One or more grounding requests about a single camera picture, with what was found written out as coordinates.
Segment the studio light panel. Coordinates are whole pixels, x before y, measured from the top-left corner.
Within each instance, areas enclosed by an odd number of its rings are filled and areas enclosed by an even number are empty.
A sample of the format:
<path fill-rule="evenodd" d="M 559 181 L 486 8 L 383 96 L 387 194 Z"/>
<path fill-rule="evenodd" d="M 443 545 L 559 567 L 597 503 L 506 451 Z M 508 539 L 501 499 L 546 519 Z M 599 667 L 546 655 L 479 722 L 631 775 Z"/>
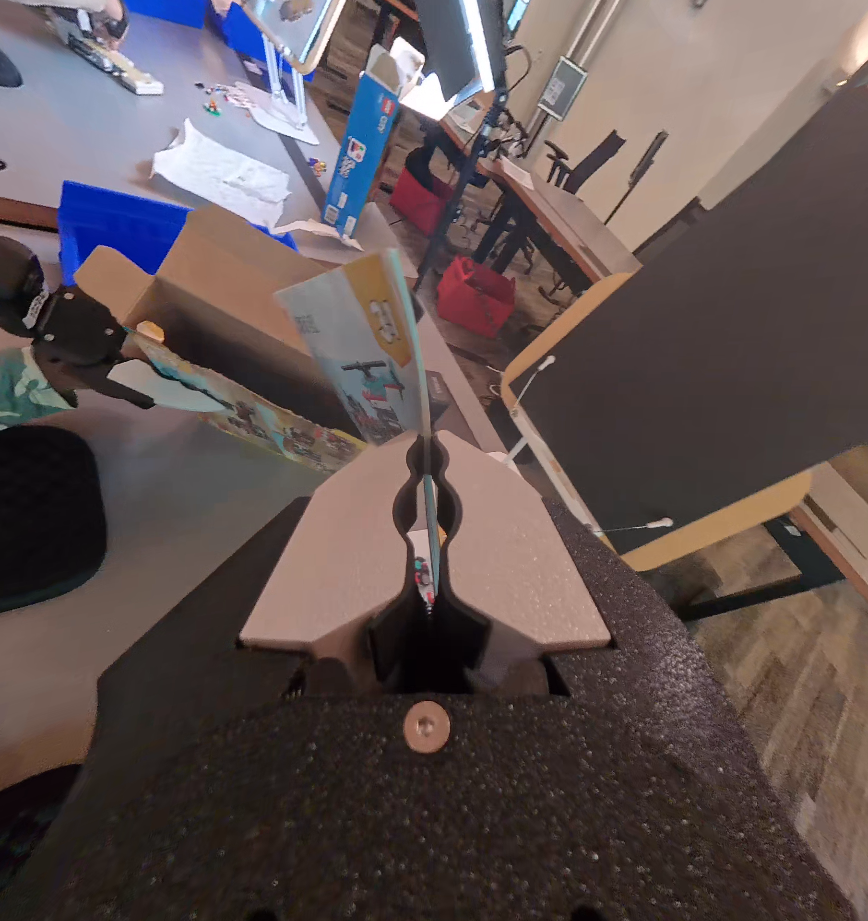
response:
<path fill-rule="evenodd" d="M 416 1 L 430 71 L 446 101 L 507 91 L 503 3 Z"/>

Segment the white panel stand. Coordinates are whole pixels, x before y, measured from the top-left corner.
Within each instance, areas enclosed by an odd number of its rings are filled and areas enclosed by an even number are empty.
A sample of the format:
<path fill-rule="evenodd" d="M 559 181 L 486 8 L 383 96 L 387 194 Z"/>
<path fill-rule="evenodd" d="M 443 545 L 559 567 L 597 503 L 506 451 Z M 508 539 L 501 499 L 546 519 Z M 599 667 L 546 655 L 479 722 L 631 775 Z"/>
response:
<path fill-rule="evenodd" d="M 277 49 L 263 34 L 265 63 L 269 89 L 251 86 L 246 92 L 250 99 L 252 117 L 260 126 L 297 142 L 317 146 L 320 142 L 309 125 L 304 75 L 290 67 L 290 82 L 283 81 L 286 48 Z"/>
<path fill-rule="evenodd" d="M 526 439 L 521 438 L 509 452 L 489 451 L 486 454 L 494 460 L 504 464 L 512 472 L 515 472 L 522 477 L 523 472 L 520 468 L 520 465 L 517 464 L 517 457 L 523 450 L 529 448 L 530 446 Z M 604 536 L 604 531 L 600 527 L 599 523 L 590 514 L 584 502 L 570 489 L 567 488 L 566 482 L 562 482 L 560 474 L 556 474 L 554 472 L 549 472 L 547 474 L 540 464 L 537 464 L 536 466 L 538 468 L 537 471 L 543 475 L 543 478 L 548 479 L 552 489 L 554 490 L 555 496 L 563 503 L 565 508 L 576 518 L 576 520 L 595 536 L 605 540 L 606 537 Z"/>

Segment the black case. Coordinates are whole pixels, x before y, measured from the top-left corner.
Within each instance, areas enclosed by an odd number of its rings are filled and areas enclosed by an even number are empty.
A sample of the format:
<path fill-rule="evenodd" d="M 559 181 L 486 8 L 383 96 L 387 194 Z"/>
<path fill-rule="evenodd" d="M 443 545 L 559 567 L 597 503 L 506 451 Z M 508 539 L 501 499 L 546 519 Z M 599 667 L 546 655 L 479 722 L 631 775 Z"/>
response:
<path fill-rule="evenodd" d="M 453 406 L 451 391 L 443 376 L 435 371 L 426 371 L 429 415 L 432 430 L 436 430 L 440 420 Z"/>

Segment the lego instruction booklet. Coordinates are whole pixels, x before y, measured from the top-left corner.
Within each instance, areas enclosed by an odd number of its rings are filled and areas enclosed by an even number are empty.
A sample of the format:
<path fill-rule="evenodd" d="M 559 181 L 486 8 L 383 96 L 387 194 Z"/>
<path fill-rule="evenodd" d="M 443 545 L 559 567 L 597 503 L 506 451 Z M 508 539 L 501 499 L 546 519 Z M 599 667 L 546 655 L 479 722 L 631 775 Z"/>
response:
<path fill-rule="evenodd" d="M 440 589 L 440 526 L 428 376 L 412 288 L 397 248 L 384 248 L 278 289 L 297 329 L 361 438 L 381 447 L 413 432 L 428 533 L 429 608 Z"/>

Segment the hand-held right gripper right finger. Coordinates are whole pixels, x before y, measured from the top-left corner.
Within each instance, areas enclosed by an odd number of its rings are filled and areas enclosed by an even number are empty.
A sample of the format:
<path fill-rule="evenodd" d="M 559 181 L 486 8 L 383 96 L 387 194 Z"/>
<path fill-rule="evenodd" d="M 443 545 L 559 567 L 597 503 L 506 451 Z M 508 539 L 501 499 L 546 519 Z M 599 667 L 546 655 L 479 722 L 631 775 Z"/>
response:
<path fill-rule="evenodd" d="M 451 432 L 435 434 L 445 541 L 433 622 L 475 685 L 548 654 L 606 649 L 612 635 L 539 493 Z"/>

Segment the red bag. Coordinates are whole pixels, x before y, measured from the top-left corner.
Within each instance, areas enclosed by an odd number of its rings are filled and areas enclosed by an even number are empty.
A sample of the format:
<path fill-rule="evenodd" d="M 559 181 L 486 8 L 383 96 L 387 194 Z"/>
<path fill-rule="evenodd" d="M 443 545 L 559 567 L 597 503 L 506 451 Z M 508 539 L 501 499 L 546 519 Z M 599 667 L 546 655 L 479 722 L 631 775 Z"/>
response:
<path fill-rule="evenodd" d="M 495 340 L 513 313 L 517 283 L 470 257 L 456 256 L 438 284 L 441 319 Z"/>
<path fill-rule="evenodd" d="M 406 156 L 389 200 L 391 208 L 427 238 L 438 229 L 454 191 L 432 172 L 435 152 L 433 145 L 423 144 Z"/>

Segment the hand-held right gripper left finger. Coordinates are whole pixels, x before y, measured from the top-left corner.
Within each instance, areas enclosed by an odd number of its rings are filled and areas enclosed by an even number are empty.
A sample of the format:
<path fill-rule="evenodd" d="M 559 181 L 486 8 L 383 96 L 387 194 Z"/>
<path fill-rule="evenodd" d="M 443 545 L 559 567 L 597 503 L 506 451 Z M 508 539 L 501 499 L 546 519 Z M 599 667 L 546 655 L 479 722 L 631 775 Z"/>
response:
<path fill-rule="evenodd" d="M 240 631 L 244 647 L 335 659 L 359 685 L 394 681 L 426 610 L 409 536 L 424 447 L 408 431 L 317 488 Z"/>

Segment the black office chair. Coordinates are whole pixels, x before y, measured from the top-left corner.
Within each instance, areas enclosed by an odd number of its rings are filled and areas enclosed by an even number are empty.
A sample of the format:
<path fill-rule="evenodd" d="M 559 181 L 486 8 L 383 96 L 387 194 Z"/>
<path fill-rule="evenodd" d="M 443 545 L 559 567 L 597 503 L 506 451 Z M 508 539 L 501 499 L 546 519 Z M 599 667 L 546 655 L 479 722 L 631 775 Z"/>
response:
<path fill-rule="evenodd" d="M 588 155 L 572 165 L 570 157 L 559 145 L 551 141 L 544 144 L 549 150 L 550 172 L 546 181 L 556 188 L 577 194 L 584 183 L 608 163 L 623 148 L 626 141 L 616 130 L 610 132 Z"/>

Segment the grey brick model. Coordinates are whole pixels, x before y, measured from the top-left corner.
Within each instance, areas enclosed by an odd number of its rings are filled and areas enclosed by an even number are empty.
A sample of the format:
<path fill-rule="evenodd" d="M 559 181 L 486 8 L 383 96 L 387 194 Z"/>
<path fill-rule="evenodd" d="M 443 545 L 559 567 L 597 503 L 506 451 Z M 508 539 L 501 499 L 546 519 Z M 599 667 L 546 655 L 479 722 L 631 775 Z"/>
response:
<path fill-rule="evenodd" d="M 138 69 L 135 64 L 116 50 L 99 43 L 91 28 L 87 14 L 82 10 L 47 7 L 45 13 L 50 30 L 60 43 L 95 70 L 137 97 L 161 97 L 164 85 Z"/>

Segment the black light stand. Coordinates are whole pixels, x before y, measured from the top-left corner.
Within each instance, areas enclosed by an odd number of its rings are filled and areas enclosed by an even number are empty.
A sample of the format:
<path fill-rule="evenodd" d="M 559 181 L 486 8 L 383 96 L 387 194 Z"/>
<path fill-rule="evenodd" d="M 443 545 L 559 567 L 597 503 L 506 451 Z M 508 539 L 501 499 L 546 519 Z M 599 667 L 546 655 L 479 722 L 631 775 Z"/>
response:
<path fill-rule="evenodd" d="M 491 94 L 490 105 L 481 122 L 479 131 L 474 135 L 473 144 L 468 153 L 461 155 L 460 171 L 456 182 L 453 185 L 451 199 L 444 207 L 433 235 L 430 237 L 428 248 L 425 252 L 420 266 L 417 270 L 417 278 L 414 285 L 413 293 L 417 294 L 423 285 L 428 271 L 432 269 L 440 251 L 441 245 L 445 242 L 449 228 L 460 213 L 463 192 L 466 186 L 471 182 L 476 172 L 479 159 L 486 155 L 489 144 L 492 144 L 492 135 L 496 132 L 498 121 L 505 111 L 509 99 L 509 90 L 506 86 L 496 86 Z"/>

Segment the framed wall sign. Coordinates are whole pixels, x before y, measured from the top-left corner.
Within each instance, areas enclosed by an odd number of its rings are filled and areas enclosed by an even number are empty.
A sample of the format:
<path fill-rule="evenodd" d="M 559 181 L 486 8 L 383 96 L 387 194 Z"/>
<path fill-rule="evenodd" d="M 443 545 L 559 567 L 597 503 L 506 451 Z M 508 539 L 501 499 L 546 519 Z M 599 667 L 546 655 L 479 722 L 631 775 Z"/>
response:
<path fill-rule="evenodd" d="M 560 56 L 543 86 L 537 108 L 555 121 L 565 121 L 587 77 L 586 69 L 570 58 Z"/>

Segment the torn white paper bag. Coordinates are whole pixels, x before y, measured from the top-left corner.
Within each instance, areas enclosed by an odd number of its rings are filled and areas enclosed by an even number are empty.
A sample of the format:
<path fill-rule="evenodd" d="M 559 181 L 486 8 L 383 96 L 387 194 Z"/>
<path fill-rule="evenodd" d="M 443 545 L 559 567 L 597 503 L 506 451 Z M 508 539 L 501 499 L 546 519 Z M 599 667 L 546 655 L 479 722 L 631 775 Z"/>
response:
<path fill-rule="evenodd" d="M 276 233 L 290 195 L 288 175 L 225 147 L 186 119 L 171 144 L 152 157 L 151 176 Z"/>

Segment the yellow lego set box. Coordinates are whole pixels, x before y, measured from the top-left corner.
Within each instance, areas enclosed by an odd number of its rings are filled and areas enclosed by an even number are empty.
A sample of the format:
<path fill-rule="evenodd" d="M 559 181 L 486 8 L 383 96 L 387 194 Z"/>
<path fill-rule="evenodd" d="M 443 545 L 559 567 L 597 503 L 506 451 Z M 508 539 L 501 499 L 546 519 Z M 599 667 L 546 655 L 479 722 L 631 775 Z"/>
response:
<path fill-rule="evenodd" d="M 191 211 L 157 272 L 113 244 L 74 282 L 104 303 L 164 376 L 219 407 L 198 419 L 332 474 L 366 444 L 276 294 L 323 273 L 312 260 L 216 206 Z"/>

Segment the blue plastic bin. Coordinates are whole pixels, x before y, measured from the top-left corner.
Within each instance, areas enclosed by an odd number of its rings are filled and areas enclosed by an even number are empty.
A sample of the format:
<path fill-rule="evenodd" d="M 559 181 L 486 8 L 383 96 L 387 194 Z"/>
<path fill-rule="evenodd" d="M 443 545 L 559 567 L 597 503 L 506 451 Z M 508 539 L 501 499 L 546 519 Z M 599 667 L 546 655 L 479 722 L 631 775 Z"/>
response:
<path fill-rule="evenodd" d="M 208 283 L 227 292 L 270 294 L 286 279 L 303 279 L 309 260 L 290 234 L 272 235 L 216 204 L 192 209 L 67 180 L 58 218 L 62 281 L 74 285 L 96 248 L 112 249 L 145 274 L 188 292 Z"/>
<path fill-rule="evenodd" d="M 210 1 L 124 1 L 132 14 L 151 17 L 191 29 L 202 29 Z"/>
<path fill-rule="evenodd" d="M 226 44 L 261 63 L 265 63 L 262 34 L 248 19 L 238 2 L 212 2 Z M 290 65 L 284 61 L 286 70 Z"/>

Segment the wooden office desk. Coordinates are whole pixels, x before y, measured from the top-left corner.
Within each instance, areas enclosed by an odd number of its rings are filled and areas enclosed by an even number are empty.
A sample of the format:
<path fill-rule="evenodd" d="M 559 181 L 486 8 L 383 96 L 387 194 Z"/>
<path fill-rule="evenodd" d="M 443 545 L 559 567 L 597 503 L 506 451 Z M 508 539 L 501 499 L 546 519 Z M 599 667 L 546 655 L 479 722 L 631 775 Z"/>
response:
<path fill-rule="evenodd" d="M 476 262 L 490 260 L 495 272 L 504 273 L 530 242 L 566 284 L 596 283 L 641 268 L 632 251 L 576 195 L 534 174 L 527 186 L 501 160 L 480 158 L 475 169 L 504 193 L 474 249 Z"/>

